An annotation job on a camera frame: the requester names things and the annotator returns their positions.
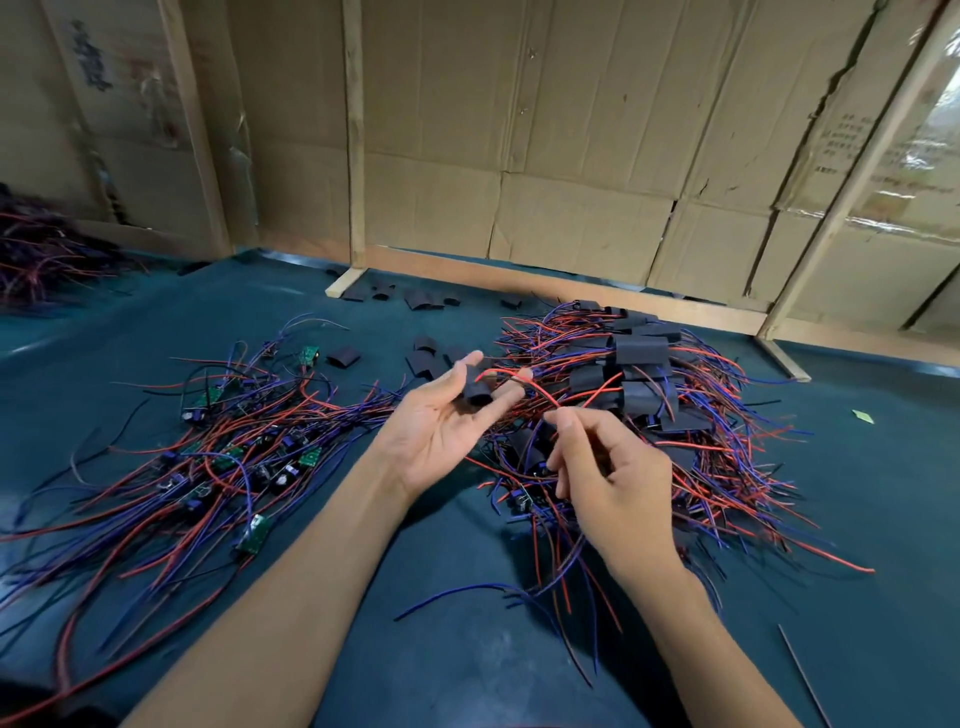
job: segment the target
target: work surface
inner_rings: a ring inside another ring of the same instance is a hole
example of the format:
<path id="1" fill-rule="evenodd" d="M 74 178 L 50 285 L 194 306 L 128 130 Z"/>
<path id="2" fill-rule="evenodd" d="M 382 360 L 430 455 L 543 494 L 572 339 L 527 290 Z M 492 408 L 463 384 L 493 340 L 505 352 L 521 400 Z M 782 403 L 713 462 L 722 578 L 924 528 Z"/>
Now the work surface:
<path id="1" fill-rule="evenodd" d="M 144 399 L 139 390 L 112 381 L 183 379 L 191 365 L 170 356 L 223 359 L 234 341 L 258 346 L 291 316 L 313 311 L 350 330 L 309 329 L 301 334 L 306 343 L 323 352 L 351 344 L 362 353 L 345 372 L 323 365 L 340 387 L 338 401 L 351 401 L 376 379 L 399 384 L 409 376 L 404 356 L 417 334 L 466 350 L 489 349 L 500 317 L 509 314 L 493 293 L 377 277 L 396 282 L 398 291 L 412 285 L 438 294 L 454 291 L 463 303 L 411 311 L 402 295 L 388 302 L 334 301 L 324 296 L 332 279 L 322 271 L 260 258 L 229 260 L 168 279 L 0 359 L 3 527 L 9 527 L 23 494 L 66 466 L 93 427 L 101 431 L 89 447 L 100 447 L 96 443 L 108 441 Z M 542 311 L 535 299 L 521 309 Z M 780 378 L 748 339 L 698 333 L 737 357 L 749 375 Z M 791 422 L 815 435 L 802 443 L 773 441 L 763 461 L 785 463 L 779 476 L 806 495 L 802 510 L 822 526 L 821 535 L 837 544 L 839 555 L 874 567 L 876 575 L 857 574 L 812 555 L 799 557 L 805 570 L 793 570 L 775 558 L 720 552 L 714 545 L 728 576 L 724 582 L 714 578 L 724 622 L 805 725 L 817 725 L 819 718 L 778 623 L 837 728 L 960 724 L 955 700 L 960 687 L 955 649 L 960 639 L 960 380 L 826 353 L 790 352 L 814 381 L 751 387 L 745 401 L 782 400 L 762 407 L 763 414 L 772 419 L 795 415 Z M 857 420 L 852 409 L 870 413 L 876 424 Z M 148 449 L 172 442 L 179 431 L 176 413 L 175 399 L 151 400 L 121 445 Z M 319 511 L 363 442 L 328 485 L 271 534 L 253 566 L 210 610 L 71 704 L 95 704 L 117 716 L 129 711 Z M 111 482 L 143 457 L 111 455 L 84 468 L 84 477 Z M 394 622 L 408 606 L 444 589 L 527 578 L 529 539 L 511 539 L 505 519 L 472 487 L 483 479 L 479 469 L 461 466 L 415 506 L 364 599 L 316 723 L 643 726 L 649 719 L 654 725 L 673 724 L 676 697 L 634 619 L 626 619 L 622 638 L 605 630 L 592 689 L 541 621 L 523 608 L 504 609 L 496 594 L 453 595 Z M 62 500 L 47 500 L 48 513 L 61 509 Z M 5 563 L 22 547 L 4 546 Z M 111 587 L 84 616 L 72 662 L 78 680 L 109 662 L 97 646 L 125 599 L 142 585 L 135 577 L 122 588 Z M 210 588 L 183 595 L 177 612 Z M 0 629 L 29 614 L 48 594 L 0 613 Z M 53 644 L 71 598 L 45 612 L 15 641 L 17 631 L 0 641 L 0 677 L 52 687 Z M 626 606 L 619 608 L 623 612 Z M 148 633 L 172 618 L 160 617 Z M 588 645 L 578 647 L 582 662 L 589 664 Z"/>

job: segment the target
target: person's right arm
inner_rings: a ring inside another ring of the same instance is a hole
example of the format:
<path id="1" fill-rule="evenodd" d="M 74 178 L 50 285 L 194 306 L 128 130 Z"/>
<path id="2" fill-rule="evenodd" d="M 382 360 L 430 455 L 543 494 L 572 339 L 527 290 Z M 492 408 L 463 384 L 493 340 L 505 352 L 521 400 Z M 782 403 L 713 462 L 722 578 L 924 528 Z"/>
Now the person's right arm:
<path id="1" fill-rule="evenodd" d="M 672 466 L 609 412 L 547 413 L 558 440 L 547 462 L 560 474 L 588 540 L 653 635 L 695 728 L 800 726 L 714 614 L 673 542 Z M 609 456 L 602 475 L 594 446 Z"/>

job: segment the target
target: person's right hand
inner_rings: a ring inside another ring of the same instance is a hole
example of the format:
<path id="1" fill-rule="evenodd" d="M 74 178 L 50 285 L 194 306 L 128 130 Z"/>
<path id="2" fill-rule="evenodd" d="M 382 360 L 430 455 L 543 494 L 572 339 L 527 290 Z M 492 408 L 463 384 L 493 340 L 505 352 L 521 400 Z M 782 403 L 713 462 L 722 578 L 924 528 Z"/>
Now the person's right hand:
<path id="1" fill-rule="evenodd" d="M 547 459 L 559 474 L 557 496 L 573 501 L 577 523 L 613 578 L 626 587 L 625 580 L 682 568 L 673 542 L 670 458 L 610 412 L 561 407 L 544 419 L 558 433 Z M 598 456 L 610 474 L 600 472 Z"/>

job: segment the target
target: person's left hand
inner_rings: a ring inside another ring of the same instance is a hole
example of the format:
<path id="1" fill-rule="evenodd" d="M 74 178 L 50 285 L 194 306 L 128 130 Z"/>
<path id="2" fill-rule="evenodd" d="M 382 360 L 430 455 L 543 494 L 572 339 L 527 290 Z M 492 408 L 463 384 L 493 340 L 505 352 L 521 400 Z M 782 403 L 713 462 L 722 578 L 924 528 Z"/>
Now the person's left hand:
<path id="1" fill-rule="evenodd" d="M 487 406 L 460 411 L 454 400 L 467 382 L 467 364 L 476 366 L 482 359 L 482 352 L 471 352 L 445 375 L 407 394 L 373 439 L 368 452 L 394 471 L 411 501 L 452 471 L 523 399 L 523 385 L 514 380 L 498 387 Z M 529 378 L 530 371 L 517 375 Z"/>

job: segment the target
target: tangled wires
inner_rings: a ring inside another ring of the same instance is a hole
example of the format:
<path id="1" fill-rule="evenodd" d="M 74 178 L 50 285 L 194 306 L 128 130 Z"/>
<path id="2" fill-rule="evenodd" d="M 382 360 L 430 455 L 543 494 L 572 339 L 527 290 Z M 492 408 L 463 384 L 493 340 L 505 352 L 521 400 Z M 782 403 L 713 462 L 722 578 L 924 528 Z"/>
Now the tangled wires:
<path id="1" fill-rule="evenodd" d="M 84 480 L 80 468 L 115 447 L 71 457 L 68 469 L 21 502 L 13 528 L 0 532 L 0 542 L 27 539 L 29 548 L 4 572 L 8 589 L 0 609 L 45 585 L 58 586 L 39 610 L 3 634 L 72 591 L 81 594 L 57 639 L 56 694 L 0 718 L 0 725 L 94 684 L 181 629 L 250 564 L 272 528 L 327 482 L 350 446 L 390 416 L 402 391 L 374 384 L 362 401 L 335 404 L 335 388 L 315 367 L 319 349 L 284 351 L 294 327 L 316 322 L 331 324 L 310 314 L 295 317 L 249 358 L 247 345 L 238 343 L 223 361 L 188 359 L 196 366 L 182 384 L 132 385 L 179 398 L 180 420 L 187 425 L 182 436 L 167 448 L 137 451 L 153 457 L 107 487 Z M 71 473 L 75 484 L 60 483 Z M 64 491 L 76 497 L 51 524 L 24 526 L 40 498 Z M 141 576 L 145 585 L 125 600 L 126 608 L 99 644 L 112 662 L 74 681 L 69 657 L 78 622 L 104 587 L 140 574 L 149 574 L 149 582 Z M 176 606 L 171 599 L 187 584 L 195 589 L 177 604 L 195 603 L 170 621 Z M 198 601 L 193 593 L 199 590 L 206 596 Z M 140 637 L 156 621 L 166 626 Z"/>
<path id="2" fill-rule="evenodd" d="M 513 604 L 524 603 L 546 614 L 576 667 L 589 683 L 564 629 L 558 593 L 571 613 L 567 581 L 575 574 L 587 590 L 593 627 L 593 662 L 597 670 L 597 608 L 602 601 L 614 624 L 619 621 L 599 581 L 585 563 L 585 538 L 571 504 L 556 496 L 557 476 L 545 468 L 556 430 L 542 415 L 559 406 L 607 409 L 636 436 L 665 451 L 673 462 L 673 514 L 677 529 L 702 534 L 718 547 L 776 548 L 793 558 L 797 546 L 851 569 L 872 573 L 814 546 L 816 540 L 791 522 L 809 519 L 794 510 L 796 488 L 775 478 L 776 466 L 758 465 L 755 455 L 766 438 L 782 438 L 791 430 L 761 417 L 743 403 L 744 384 L 757 382 L 739 365 L 708 346 L 692 332 L 656 316 L 596 302 L 562 303 L 541 319 L 506 318 L 496 344 L 504 354 L 491 360 L 487 374 L 514 376 L 522 367 L 533 371 L 532 390 L 498 426 L 488 433 L 480 459 L 492 479 L 490 503 L 510 506 L 509 522 L 525 522 L 532 534 L 537 584 L 474 584 L 431 596 L 402 619 L 443 596 L 474 589 L 502 592 Z M 471 393 L 483 379 L 475 373 Z M 725 578 L 719 564 L 695 542 L 711 567 Z M 678 546 L 686 566 L 704 583 L 718 612 L 720 595 L 698 563 L 696 552 Z M 549 571 L 541 561 L 549 562 Z M 551 604 L 544 604 L 547 597 Z"/>
<path id="3" fill-rule="evenodd" d="M 0 185 L 0 286 L 8 310 L 64 303 L 72 286 L 115 278 L 132 265 L 112 243 L 77 232 L 40 204 Z"/>

